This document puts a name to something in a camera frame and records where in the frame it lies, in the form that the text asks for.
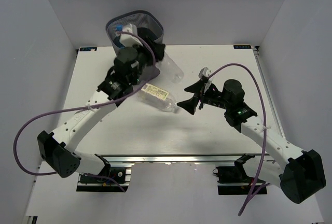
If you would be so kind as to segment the clear bottle white cap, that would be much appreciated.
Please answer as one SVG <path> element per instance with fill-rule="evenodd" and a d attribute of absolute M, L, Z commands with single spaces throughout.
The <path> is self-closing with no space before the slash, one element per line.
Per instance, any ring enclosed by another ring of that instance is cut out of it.
<path fill-rule="evenodd" d="M 180 83 L 184 77 L 182 69 L 165 52 L 163 59 L 157 63 L 157 68 L 162 75 L 172 83 Z"/>

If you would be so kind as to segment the large clear labelled bottle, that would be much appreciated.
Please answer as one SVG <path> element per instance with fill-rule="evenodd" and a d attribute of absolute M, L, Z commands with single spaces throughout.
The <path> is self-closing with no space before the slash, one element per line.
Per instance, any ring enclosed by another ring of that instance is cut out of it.
<path fill-rule="evenodd" d="M 135 94 L 136 97 L 149 106 L 152 106 L 166 113 L 177 113 L 179 108 L 172 93 L 150 83 L 144 86 Z"/>

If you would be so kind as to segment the clear bottle blue label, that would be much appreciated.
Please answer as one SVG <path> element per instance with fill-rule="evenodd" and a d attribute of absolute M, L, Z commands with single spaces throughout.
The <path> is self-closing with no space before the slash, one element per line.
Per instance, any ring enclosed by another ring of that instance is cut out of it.
<path fill-rule="evenodd" d="M 121 35 L 122 30 L 123 30 L 122 24 L 119 24 L 116 26 L 114 44 L 120 49 L 124 48 L 124 45 L 120 42 L 120 35 Z"/>

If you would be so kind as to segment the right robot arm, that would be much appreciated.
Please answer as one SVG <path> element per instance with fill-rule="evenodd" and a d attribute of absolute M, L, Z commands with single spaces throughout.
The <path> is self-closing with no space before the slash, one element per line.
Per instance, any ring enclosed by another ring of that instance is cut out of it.
<path fill-rule="evenodd" d="M 322 158 L 315 150 L 305 151 L 293 145 L 266 124 L 244 101 L 245 92 L 239 81 L 228 79 L 219 91 L 212 83 L 213 73 L 205 67 L 199 80 L 184 90 L 192 98 L 177 105 L 194 115 L 196 109 L 210 105 L 225 110 L 227 123 L 253 140 L 274 162 L 264 157 L 243 155 L 234 163 L 235 178 L 241 182 L 257 178 L 279 187 L 292 202 L 299 204 L 326 186 Z"/>

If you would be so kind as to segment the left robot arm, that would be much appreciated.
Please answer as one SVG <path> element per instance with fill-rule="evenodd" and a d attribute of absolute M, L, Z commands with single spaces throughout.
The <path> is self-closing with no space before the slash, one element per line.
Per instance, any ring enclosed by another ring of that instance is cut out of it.
<path fill-rule="evenodd" d="M 52 132 L 42 131 L 37 137 L 41 158 L 62 178 L 75 172 L 92 174 L 99 182 L 109 178 L 110 164 L 106 159 L 98 154 L 81 153 L 77 147 L 106 115 L 159 75 L 156 64 L 164 58 L 165 44 L 149 36 L 139 37 L 126 31 L 119 34 L 131 35 L 135 41 L 117 53 L 112 67 L 83 109 Z"/>

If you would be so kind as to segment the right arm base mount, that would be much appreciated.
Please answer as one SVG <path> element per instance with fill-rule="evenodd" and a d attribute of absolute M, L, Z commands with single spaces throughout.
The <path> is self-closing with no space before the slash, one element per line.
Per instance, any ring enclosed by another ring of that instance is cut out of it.
<path fill-rule="evenodd" d="M 215 168 L 212 170 L 217 179 L 218 195 L 247 195 L 254 181 L 254 175 L 248 176 L 242 167 L 250 158 L 260 158 L 257 153 L 213 154 Z"/>

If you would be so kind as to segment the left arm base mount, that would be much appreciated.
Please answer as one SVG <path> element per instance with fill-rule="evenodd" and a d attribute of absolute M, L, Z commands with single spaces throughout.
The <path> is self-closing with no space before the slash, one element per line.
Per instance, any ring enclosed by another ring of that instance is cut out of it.
<path fill-rule="evenodd" d="M 76 186 L 77 192 L 124 193 L 127 191 L 133 163 L 113 161 L 112 157 L 104 158 L 110 164 L 110 168 L 101 175 L 107 178 L 80 174 Z"/>

